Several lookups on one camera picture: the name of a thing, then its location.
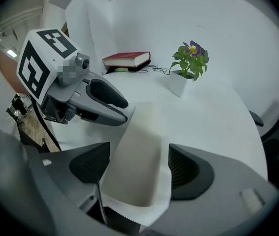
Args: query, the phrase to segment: cable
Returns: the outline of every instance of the cable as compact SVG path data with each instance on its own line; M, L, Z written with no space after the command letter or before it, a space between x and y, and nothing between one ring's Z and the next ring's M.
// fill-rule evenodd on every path
M165 75L170 75L171 68L159 68L157 65L147 65L147 67L153 67L155 72L163 72Z
M56 138L53 136L53 134L51 133L51 131L49 130L49 128L47 127L46 123L44 122L40 112L39 112L39 109L37 108L37 105L36 105L36 100L31 96L31 102L32 102L32 105L33 105L33 109L34 109L34 112L37 116L37 118L39 119L39 122L41 123L41 125L43 126L43 128L45 129L45 131L48 133L48 135L51 137L52 141L55 143L55 145L59 148L59 150L61 151L61 147L58 143L58 141L56 140Z

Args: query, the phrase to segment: potted plant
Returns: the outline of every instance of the potted plant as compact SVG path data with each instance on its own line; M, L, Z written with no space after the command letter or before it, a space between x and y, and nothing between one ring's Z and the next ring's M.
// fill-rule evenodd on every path
M178 51L172 56L175 61L171 67L180 65L181 70L171 71L170 73L170 90L178 97L181 97L186 89L186 85L196 81L199 75L203 76L203 67L207 71L209 61L208 52L194 41L190 45L183 42Z

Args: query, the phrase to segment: book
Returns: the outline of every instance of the book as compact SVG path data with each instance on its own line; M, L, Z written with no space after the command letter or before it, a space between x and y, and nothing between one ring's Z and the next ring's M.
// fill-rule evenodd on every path
M106 66L138 67L150 60L150 52L118 53L103 59Z

